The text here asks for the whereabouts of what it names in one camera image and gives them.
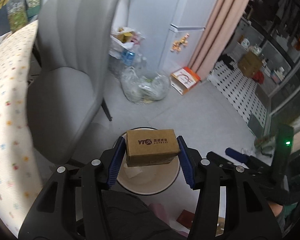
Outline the right hand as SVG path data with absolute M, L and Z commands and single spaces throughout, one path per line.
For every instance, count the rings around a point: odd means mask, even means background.
M 268 202 L 268 205 L 270 206 L 275 217 L 278 217 L 283 210 L 283 206 L 275 202 Z

